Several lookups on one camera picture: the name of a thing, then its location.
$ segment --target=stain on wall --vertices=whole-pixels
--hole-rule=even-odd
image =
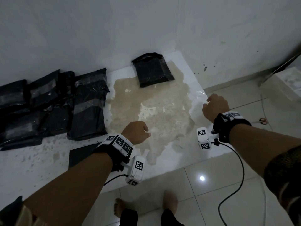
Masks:
[[[167,65],[175,80],[139,88],[138,79],[115,81],[115,98],[111,105],[112,122],[109,132],[121,133],[131,121],[145,121],[152,136],[136,146],[143,155],[148,151],[148,164],[155,165],[168,143],[184,137],[193,130],[190,118],[189,86],[183,82],[183,73],[172,62]]]

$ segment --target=clear tape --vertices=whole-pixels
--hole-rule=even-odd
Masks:
[[[90,77],[86,77],[84,79],[80,79],[78,81],[75,82],[75,87],[79,87],[80,85],[86,85],[86,84],[90,84],[90,83],[94,83],[94,82],[98,82],[104,80],[106,81],[106,75],[105,74],[98,74],[95,76],[90,76]]]
[[[56,82],[55,82],[55,79],[52,79],[49,83],[39,87],[39,88],[36,88],[36,89],[33,89],[30,91],[31,93],[31,97],[32,98],[35,98],[35,97],[38,97],[44,93],[47,93],[49,92],[50,90],[52,90],[54,87],[56,86]]]
[[[0,96],[0,105],[21,101],[24,101],[23,92],[10,93],[7,95]]]
[[[32,123],[28,123],[25,125],[21,125],[17,128],[12,128],[12,129],[7,130],[5,138],[10,139],[13,137],[18,137],[18,136],[24,135],[28,132],[31,132],[31,131],[32,131]]]
[[[103,108],[103,102],[97,98],[89,100],[87,102],[83,102],[81,104],[74,106],[73,114],[80,113],[92,106],[97,106],[97,107]]]

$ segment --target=white wall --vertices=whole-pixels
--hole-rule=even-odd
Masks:
[[[1,85],[179,49],[207,88],[274,67],[299,42],[301,0],[0,0]]]
[[[175,50],[178,0],[0,0],[0,84]]]
[[[279,65],[301,42],[301,0],[182,0],[180,7],[177,49],[203,88]]]

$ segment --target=white tabletop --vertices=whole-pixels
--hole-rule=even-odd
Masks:
[[[184,74],[183,82],[189,85],[189,99],[192,102],[189,114],[195,125],[194,129],[186,136],[177,138],[165,146],[162,154],[157,157],[155,165],[146,163],[143,179],[152,178],[231,151],[224,146],[213,146],[210,151],[200,150],[196,129],[202,126],[212,128],[212,124],[202,114],[202,105],[207,96],[179,51],[164,55],[164,58],[166,62],[173,61]],[[115,97],[114,83],[117,79],[135,76],[136,71],[133,66],[108,73],[107,82],[110,93],[107,95],[107,99]],[[104,117],[106,127],[108,127],[111,122],[109,105],[104,108]],[[68,169],[70,150],[94,144],[97,141],[100,142],[105,138],[106,136],[102,136],[89,140],[72,141],[66,138],[65,133],[44,138],[43,143],[39,146],[0,152],[0,209],[14,201],[18,196],[23,196],[23,199],[29,197],[65,172]],[[135,155],[141,155],[141,152],[134,147],[131,158]],[[144,152],[142,156],[146,157],[147,152]],[[112,172],[107,180],[126,173],[127,168],[122,172]],[[119,177],[104,186],[101,192],[126,185],[125,178]]]

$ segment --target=forearm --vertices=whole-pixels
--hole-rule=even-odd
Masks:
[[[230,144],[261,177],[274,157],[301,145],[301,139],[245,124],[235,125],[229,138]]]
[[[112,170],[106,153],[94,153],[24,201],[49,225],[81,225]]]

